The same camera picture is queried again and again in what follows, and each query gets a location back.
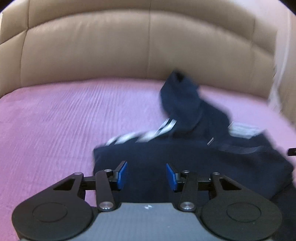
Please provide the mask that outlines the navy blue striped garment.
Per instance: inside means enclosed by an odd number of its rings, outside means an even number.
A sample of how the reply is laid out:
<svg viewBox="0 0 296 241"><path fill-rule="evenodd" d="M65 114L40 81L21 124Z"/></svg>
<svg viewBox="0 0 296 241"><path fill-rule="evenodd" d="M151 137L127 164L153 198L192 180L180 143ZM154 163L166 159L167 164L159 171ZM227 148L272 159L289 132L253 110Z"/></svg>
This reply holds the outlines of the navy blue striped garment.
<svg viewBox="0 0 296 241"><path fill-rule="evenodd" d="M168 119L158 130L128 133L95 148L94 171L128 163L123 202L169 202L166 164L209 177L219 172L275 202L295 200L293 166L262 134L230 135L227 115L199 97L197 86L174 71L161 88Z"/></svg>

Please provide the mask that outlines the beige curtain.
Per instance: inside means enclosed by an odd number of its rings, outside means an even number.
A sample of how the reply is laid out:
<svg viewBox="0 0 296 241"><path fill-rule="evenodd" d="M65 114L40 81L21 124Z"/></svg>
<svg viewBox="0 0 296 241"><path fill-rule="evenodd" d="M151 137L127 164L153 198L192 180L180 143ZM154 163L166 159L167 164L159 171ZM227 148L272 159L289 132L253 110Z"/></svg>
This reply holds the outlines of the beige curtain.
<svg viewBox="0 0 296 241"><path fill-rule="evenodd" d="M272 3L271 17L276 26L274 83L269 95L269 107L276 113L284 110L284 95L281 90L289 83L292 59L295 56L295 14L281 1Z"/></svg>

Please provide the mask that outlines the pink quilted bedspread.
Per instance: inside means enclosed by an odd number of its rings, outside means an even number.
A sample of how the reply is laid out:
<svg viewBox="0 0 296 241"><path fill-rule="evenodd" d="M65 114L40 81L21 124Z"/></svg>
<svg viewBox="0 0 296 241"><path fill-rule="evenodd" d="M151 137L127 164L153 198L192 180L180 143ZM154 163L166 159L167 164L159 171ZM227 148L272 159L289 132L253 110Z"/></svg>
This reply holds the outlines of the pink quilted bedspread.
<svg viewBox="0 0 296 241"><path fill-rule="evenodd" d="M21 88L1 98L1 240L17 240L14 208L74 172L93 149L166 120L161 81L92 80Z"/></svg>

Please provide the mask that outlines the beige leather headboard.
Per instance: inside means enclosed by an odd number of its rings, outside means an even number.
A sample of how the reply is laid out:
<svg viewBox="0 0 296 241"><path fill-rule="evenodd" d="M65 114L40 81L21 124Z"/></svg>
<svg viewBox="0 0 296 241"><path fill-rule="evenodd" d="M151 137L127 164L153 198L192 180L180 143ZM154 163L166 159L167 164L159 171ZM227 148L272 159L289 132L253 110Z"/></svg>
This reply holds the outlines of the beige leather headboard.
<svg viewBox="0 0 296 241"><path fill-rule="evenodd" d="M179 69L279 106L277 33L234 1L13 1L1 12L1 95Z"/></svg>

